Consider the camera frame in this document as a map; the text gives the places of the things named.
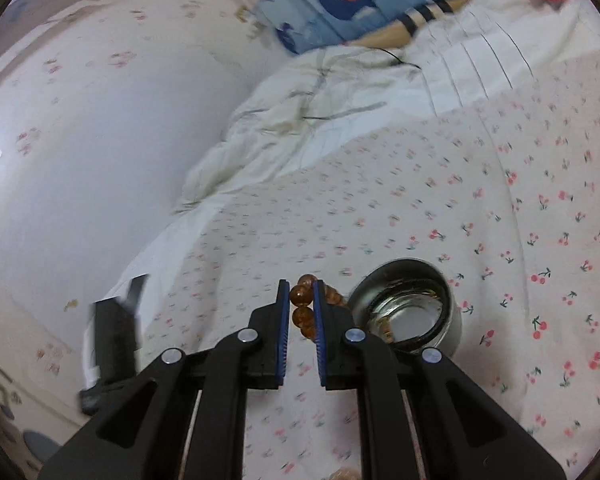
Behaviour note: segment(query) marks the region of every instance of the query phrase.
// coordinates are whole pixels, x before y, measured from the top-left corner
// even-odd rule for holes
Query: floral bedsheet
[[[434,263],[462,311],[455,362],[574,479],[600,448],[600,54],[313,168],[243,189],[192,244],[144,336],[209,348],[311,272],[341,292],[394,258]],[[244,478],[359,468],[356,399],[319,386],[290,327],[285,386],[248,399]]]

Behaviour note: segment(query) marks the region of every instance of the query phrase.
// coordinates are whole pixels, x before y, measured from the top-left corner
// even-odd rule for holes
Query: metal rivet
[[[437,348],[425,348],[422,351],[422,360],[427,363],[439,363],[442,361],[442,352]]]
[[[182,352],[177,348],[169,348],[162,352],[162,360],[168,365],[177,363],[180,359],[182,359]]]
[[[347,341],[359,343],[360,341],[364,340],[366,334],[359,328],[349,328],[349,330],[344,333],[344,337],[347,339]]]
[[[250,343],[251,341],[256,341],[258,338],[258,332],[253,328],[243,328],[238,332],[238,339],[243,343]]]

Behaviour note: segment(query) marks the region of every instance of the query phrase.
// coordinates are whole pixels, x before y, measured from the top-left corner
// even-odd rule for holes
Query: metal bowl
[[[388,262],[369,274],[347,301],[354,322],[409,352],[436,347],[453,355],[462,320],[445,277],[412,258]]]

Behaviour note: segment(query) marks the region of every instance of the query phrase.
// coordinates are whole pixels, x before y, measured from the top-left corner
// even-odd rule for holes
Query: black cord
[[[419,67],[418,65],[416,65],[415,63],[408,63],[406,61],[401,60],[398,56],[396,56],[393,52],[389,52],[388,50],[385,50],[384,48],[379,48],[376,47],[376,50],[382,50],[383,52],[386,52],[387,54],[389,54],[389,56],[395,58],[395,60],[398,62],[398,64],[400,65],[409,65],[409,66],[413,66],[414,68],[417,68],[418,70],[422,70],[421,67]]]

